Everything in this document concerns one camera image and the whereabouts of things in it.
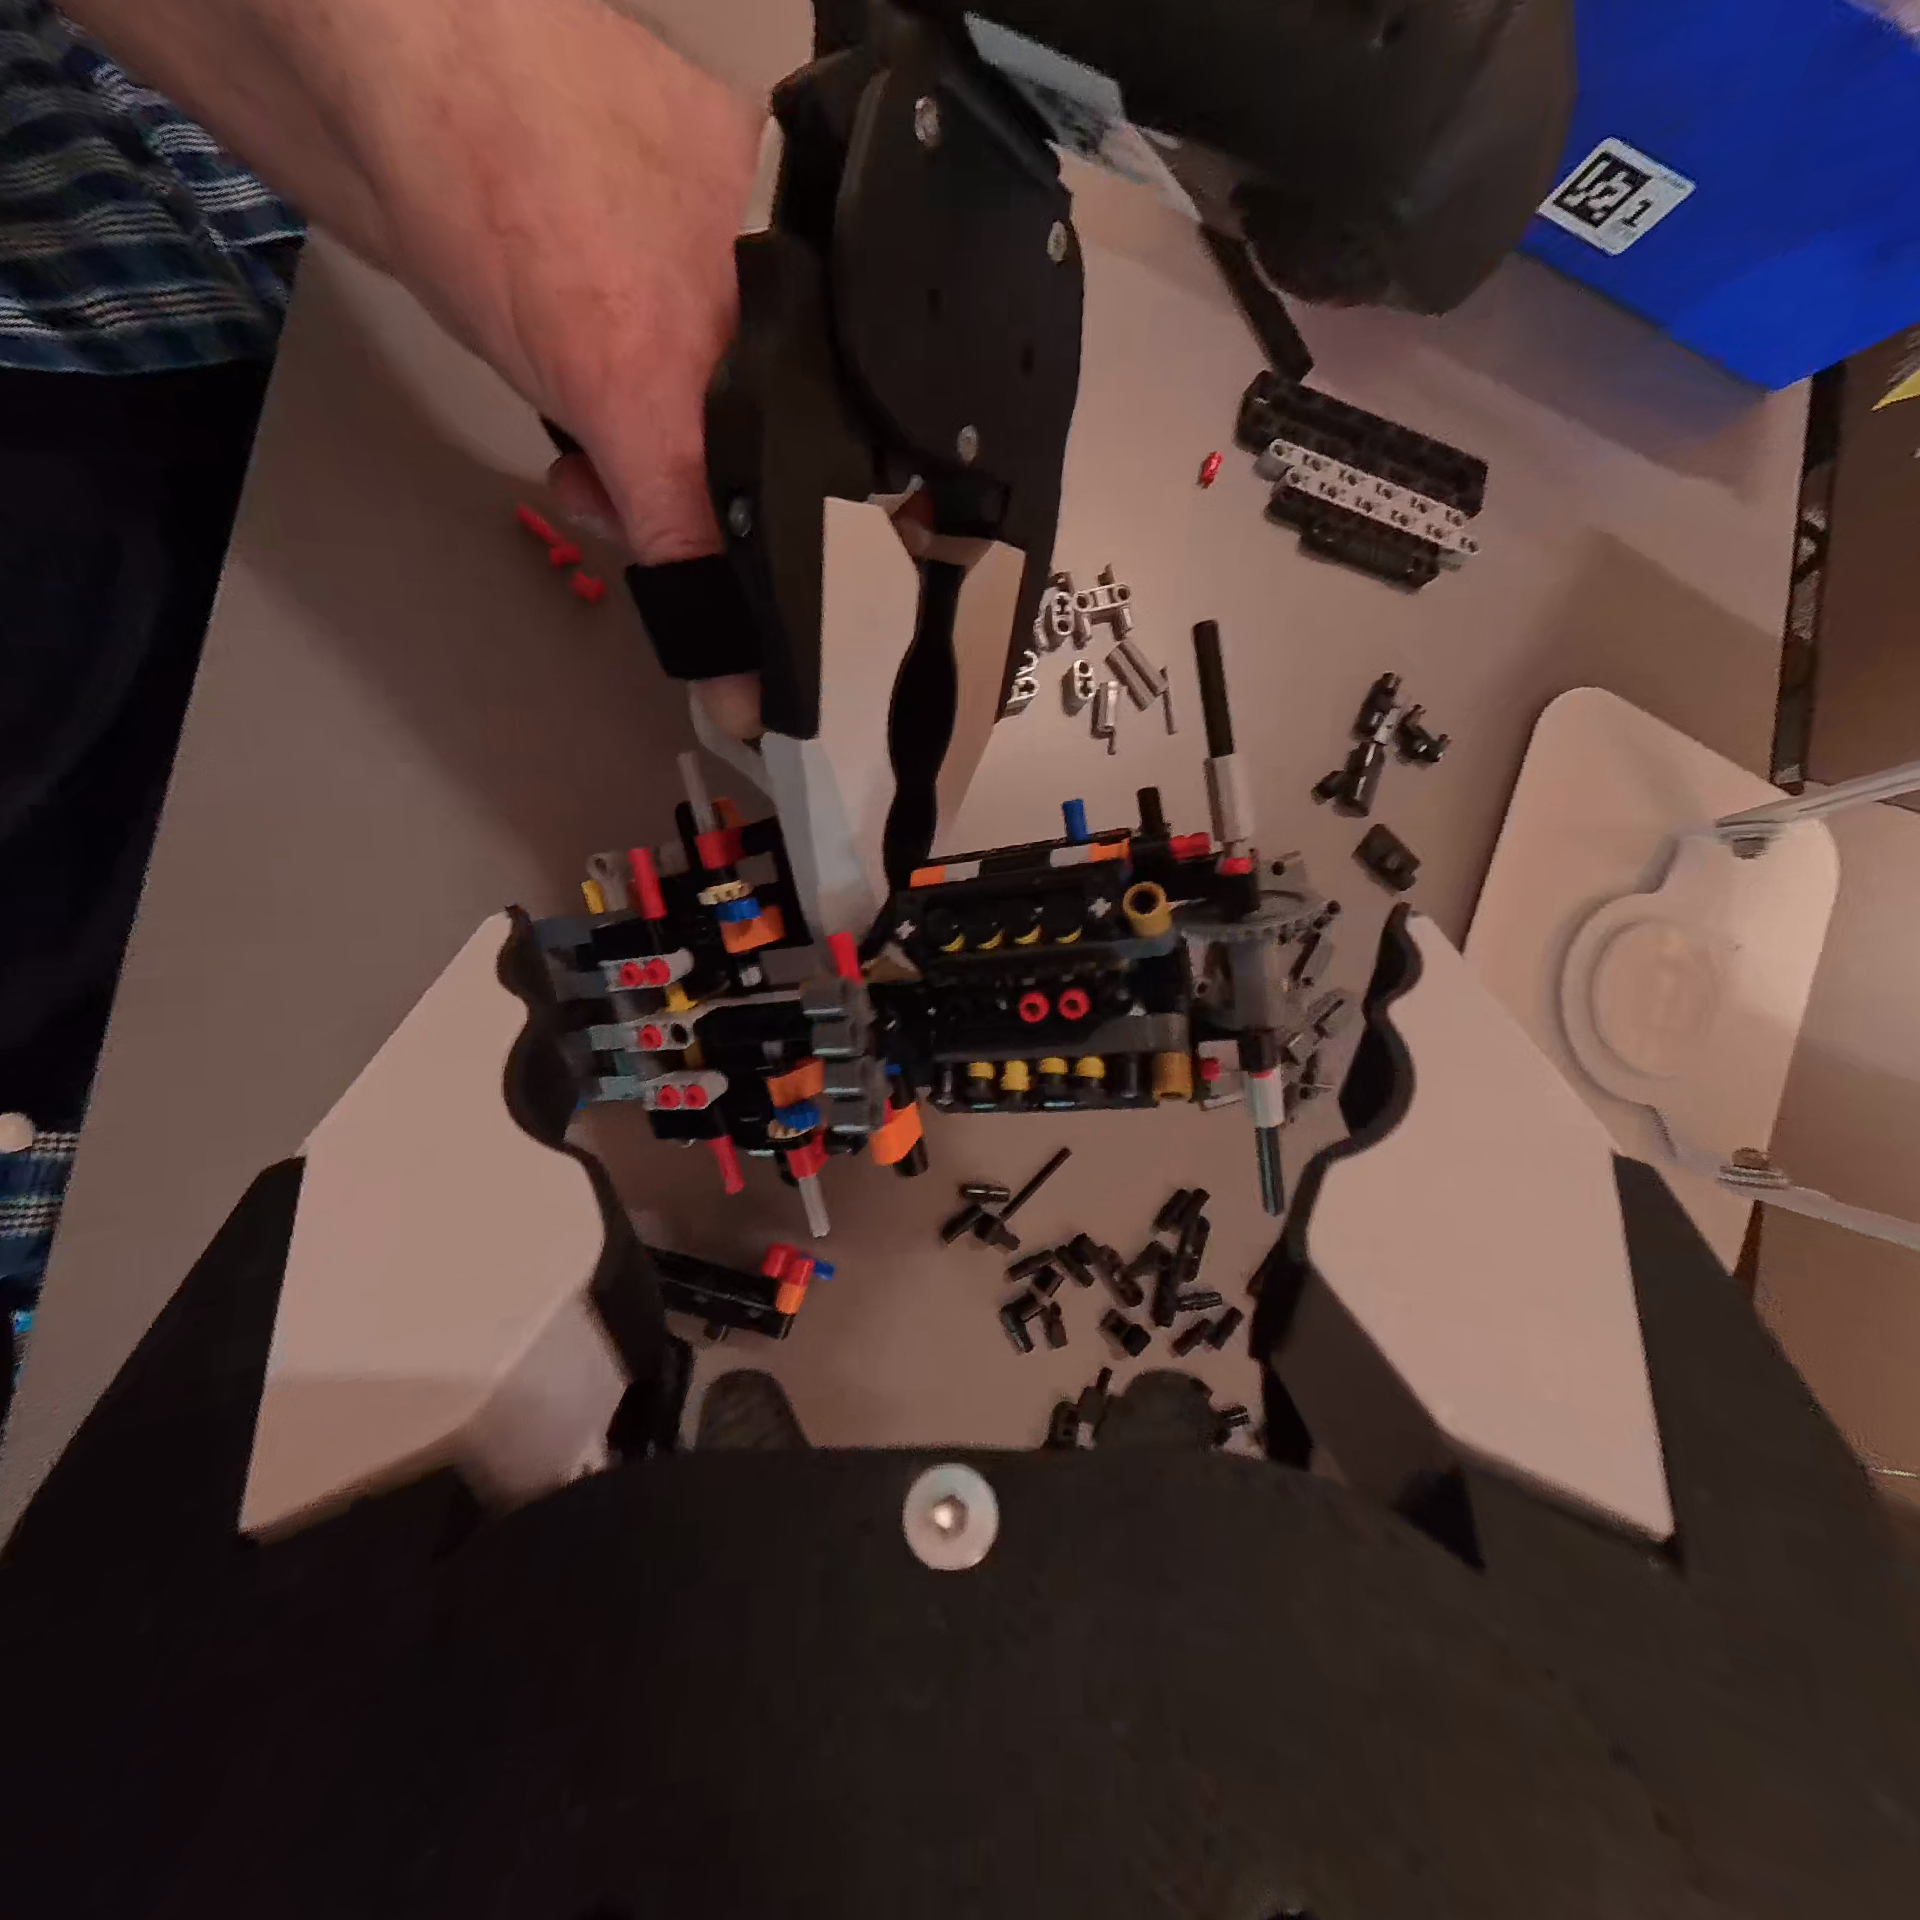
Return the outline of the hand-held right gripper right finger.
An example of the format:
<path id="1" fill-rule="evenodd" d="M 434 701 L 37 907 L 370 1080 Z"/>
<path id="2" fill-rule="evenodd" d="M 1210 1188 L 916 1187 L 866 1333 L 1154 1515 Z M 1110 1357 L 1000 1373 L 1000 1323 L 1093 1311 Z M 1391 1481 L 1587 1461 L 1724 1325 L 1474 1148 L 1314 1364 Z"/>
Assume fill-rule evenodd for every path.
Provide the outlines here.
<path id="1" fill-rule="evenodd" d="M 1383 925 L 1337 1114 L 1254 1315 L 1310 1461 L 1401 1513 L 1500 1475 L 1667 1547 L 1614 1140 L 1410 907 Z"/>

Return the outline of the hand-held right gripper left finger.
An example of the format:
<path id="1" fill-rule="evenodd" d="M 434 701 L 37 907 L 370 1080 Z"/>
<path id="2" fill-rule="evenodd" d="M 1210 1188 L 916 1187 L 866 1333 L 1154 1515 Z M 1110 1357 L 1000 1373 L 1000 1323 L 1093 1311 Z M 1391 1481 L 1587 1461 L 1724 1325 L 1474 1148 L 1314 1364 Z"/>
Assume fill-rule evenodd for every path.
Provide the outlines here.
<path id="1" fill-rule="evenodd" d="M 660 1277 L 574 1111 L 546 955 L 503 910 L 300 1148 L 247 1535 L 434 1475 L 523 1507 L 671 1425 Z"/>

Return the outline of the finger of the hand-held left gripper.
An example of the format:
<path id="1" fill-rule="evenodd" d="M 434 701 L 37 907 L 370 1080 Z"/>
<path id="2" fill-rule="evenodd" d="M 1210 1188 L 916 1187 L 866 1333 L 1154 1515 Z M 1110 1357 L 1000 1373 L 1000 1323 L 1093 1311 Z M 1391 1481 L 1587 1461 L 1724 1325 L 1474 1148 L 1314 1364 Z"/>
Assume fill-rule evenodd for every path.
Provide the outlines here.
<path id="1" fill-rule="evenodd" d="M 953 825 L 1033 623 L 1027 554 L 1000 540 L 910 540 L 918 627 L 896 678 L 896 887 Z"/>
<path id="2" fill-rule="evenodd" d="M 866 938 L 884 911 L 884 833 L 903 771 L 940 763 L 940 701 L 906 673 L 918 644 L 926 494 L 828 501 L 823 524 L 820 713 L 813 733 L 763 725 L 763 787 L 816 938 Z"/>

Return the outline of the lego car chassis model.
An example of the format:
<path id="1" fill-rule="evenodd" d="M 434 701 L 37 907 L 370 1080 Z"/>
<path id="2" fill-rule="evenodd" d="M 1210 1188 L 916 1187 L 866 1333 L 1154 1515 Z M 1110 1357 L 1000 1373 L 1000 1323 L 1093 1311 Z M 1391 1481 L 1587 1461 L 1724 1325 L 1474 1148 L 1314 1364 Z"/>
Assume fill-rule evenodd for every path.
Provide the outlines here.
<path id="1" fill-rule="evenodd" d="M 1153 787 L 1127 828 L 1067 804 L 1054 840 L 918 865 L 864 933 L 804 918 L 781 823 L 714 807 L 688 763 L 681 835 L 613 851 L 583 915 L 531 923 L 564 1114 L 637 1111 L 730 1197 L 771 1165 L 827 1235 L 827 1164 L 916 1181 L 933 1111 L 1240 1105 L 1284 1217 L 1284 1128 L 1343 1011 L 1310 981 L 1337 903 L 1260 857 L 1221 627 L 1191 651 L 1210 828 L 1178 835 Z"/>

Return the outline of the pile of grey lego connectors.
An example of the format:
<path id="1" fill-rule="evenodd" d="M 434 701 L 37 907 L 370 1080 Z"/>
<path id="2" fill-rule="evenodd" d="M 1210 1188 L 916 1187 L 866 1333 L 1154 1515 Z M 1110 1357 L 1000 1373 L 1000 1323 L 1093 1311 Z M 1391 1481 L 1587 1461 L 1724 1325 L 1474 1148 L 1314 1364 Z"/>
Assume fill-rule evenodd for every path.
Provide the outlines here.
<path id="1" fill-rule="evenodd" d="M 1067 570 L 1048 575 L 998 721 L 1023 718 L 1041 697 L 1057 701 L 1106 754 L 1117 754 L 1128 713 L 1154 715 L 1167 734 L 1178 734 L 1171 673 L 1144 648 L 1134 590 L 1113 567 L 1090 587 Z"/>

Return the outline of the black lego beam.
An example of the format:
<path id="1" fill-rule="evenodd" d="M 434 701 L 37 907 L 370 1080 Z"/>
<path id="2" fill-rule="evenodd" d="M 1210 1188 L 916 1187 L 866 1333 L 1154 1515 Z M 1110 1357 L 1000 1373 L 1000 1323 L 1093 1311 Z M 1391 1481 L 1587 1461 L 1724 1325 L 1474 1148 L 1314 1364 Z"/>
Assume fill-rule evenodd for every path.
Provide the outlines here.
<path id="1" fill-rule="evenodd" d="M 1260 344 L 1267 365 L 1287 383 L 1307 383 L 1314 354 L 1304 341 L 1280 291 L 1260 271 L 1254 251 L 1238 235 L 1200 227 L 1200 241 L 1211 255 L 1238 313 Z"/>
<path id="2" fill-rule="evenodd" d="M 1447 571 L 1440 547 L 1287 484 L 1273 488 L 1267 521 L 1296 531 L 1307 554 L 1386 587 L 1417 593 Z"/>
<path id="3" fill-rule="evenodd" d="M 1248 454 L 1264 454 L 1273 444 L 1293 444 L 1421 491 L 1468 517 L 1483 511 L 1486 461 L 1273 370 L 1248 381 L 1238 404 L 1234 444 Z"/>

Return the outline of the pile of black lego pins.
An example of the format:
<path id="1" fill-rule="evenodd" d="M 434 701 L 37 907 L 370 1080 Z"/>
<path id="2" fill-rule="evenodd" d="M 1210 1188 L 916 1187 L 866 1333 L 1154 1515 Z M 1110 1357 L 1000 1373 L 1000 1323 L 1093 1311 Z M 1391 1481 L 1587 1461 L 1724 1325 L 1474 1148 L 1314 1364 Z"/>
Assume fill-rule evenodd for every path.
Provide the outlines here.
<path id="1" fill-rule="evenodd" d="M 1203 1283 L 1211 1240 L 1203 1188 L 1174 1188 L 1131 1255 L 1086 1228 L 1023 1243 L 1016 1221 L 998 1217 L 1011 1191 L 991 1181 L 960 1184 L 940 1243 L 1000 1261 L 996 1325 L 1016 1357 L 1061 1357 L 1080 1323 L 1093 1333 L 1097 1365 L 1048 1401 L 1041 1450 L 1093 1450 L 1120 1390 L 1150 1361 L 1223 1357 L 1238 1347 L 1244 1308 Z"/>

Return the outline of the grey lego beam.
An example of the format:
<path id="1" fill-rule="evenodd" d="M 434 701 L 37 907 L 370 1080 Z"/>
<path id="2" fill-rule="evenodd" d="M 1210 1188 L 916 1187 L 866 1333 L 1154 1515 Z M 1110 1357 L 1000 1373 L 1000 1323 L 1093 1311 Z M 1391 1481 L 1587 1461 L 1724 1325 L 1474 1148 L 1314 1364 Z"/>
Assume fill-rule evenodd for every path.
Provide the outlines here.
<path id="1" fill-rule="evenodd" d="M 1353 467 L 1310 445 L 1273 441 L 1257 457 L 1260 480 L 1341 508 L 1353 517 L 1366 517 L 1390 531 L 1401 531 L 1453 554 L 1463 563 L 1481 554 L 1481 544 L 1468 531 L 1468 515 L 1438 497 L 1430 497 L 1404 484 L 1391 484 L 1371 468 Z"/>

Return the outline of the person's left hand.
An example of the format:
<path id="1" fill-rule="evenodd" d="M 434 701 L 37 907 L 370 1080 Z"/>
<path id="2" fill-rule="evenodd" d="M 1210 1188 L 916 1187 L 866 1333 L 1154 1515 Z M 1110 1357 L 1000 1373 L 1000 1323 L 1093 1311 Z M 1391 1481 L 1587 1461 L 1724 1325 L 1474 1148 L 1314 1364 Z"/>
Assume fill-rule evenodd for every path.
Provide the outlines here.
<path id="1" fill-rule="evenodd" d="M 763 124 L 676 58 L 568 120 L 428 127 L 371 197 L 381 265 L 583 448 L 637 563 L 696 578 L 724 553 L 703 413 Z"/>

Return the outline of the black beam with red pins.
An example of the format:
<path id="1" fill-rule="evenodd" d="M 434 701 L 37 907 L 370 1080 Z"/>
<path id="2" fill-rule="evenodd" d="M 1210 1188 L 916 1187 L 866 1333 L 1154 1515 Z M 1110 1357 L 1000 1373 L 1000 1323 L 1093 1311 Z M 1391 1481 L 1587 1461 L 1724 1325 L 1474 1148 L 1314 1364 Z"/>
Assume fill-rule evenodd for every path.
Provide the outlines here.
<path id="1" fill-rule="evenodd" d="M 710 1333 L 751 1333 L 770 1341 L 791 1337 L 810 1291 L 836 1277 L 836 1263 L 797 1243 L 766 1243 L 757 1263 L 731 1265 L 687 1251 L 647 1245 L 654 1263 L 664 1307 L 703 1323 Z"/>

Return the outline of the white plastic stand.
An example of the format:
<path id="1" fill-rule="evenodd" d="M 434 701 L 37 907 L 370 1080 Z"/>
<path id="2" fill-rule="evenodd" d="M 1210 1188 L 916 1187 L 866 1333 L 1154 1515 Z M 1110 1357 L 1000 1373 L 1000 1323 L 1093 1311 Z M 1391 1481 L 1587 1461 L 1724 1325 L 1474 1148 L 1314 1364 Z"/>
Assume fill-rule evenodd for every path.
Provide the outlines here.
<path id="1" fill-rule="evenodd" d="M 1901 763 L 1788 798 L 1598 687 L 1530 737 L 1466 957 L 1724 1263 L 1756 1205 L 1918 1245 L 1768 1148 L 1838 907 L 1831 818 L 1916 791 Z"/>

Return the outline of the person's dark undershirt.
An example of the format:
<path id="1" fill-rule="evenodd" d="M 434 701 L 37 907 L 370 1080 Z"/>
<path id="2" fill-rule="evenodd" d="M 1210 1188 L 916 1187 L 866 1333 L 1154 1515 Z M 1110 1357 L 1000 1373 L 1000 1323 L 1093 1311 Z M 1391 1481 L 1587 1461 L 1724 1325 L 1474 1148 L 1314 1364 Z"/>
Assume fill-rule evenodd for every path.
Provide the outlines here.
<path id="1" fill-rule="evenodd" d="M 83 1117 L 268 363 L 4 371 L 4 1111 Z"/>

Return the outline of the dark cardboard box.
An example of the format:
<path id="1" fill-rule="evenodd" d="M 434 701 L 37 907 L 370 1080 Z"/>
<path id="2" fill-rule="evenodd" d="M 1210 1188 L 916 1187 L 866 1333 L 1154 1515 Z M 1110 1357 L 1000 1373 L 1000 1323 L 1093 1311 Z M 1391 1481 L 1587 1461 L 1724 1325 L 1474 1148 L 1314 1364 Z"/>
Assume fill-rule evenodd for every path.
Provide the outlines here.
<path id="1" fill-rule="evenodd" d="M 1918 327 L 1813 378 L 1768 771 L 1918 758 Z"/>

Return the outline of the blue plastic box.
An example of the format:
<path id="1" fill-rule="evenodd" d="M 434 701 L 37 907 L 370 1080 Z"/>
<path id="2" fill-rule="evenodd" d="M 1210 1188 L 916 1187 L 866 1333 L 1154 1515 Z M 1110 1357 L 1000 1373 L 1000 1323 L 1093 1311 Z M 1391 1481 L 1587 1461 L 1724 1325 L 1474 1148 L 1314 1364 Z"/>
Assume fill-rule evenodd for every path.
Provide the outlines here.
<path id="1" fill-rule="evenodd" d="M 1918 320 L 1918 15 L 1574 4 L 1520 251 L 1767 393 Z"/>

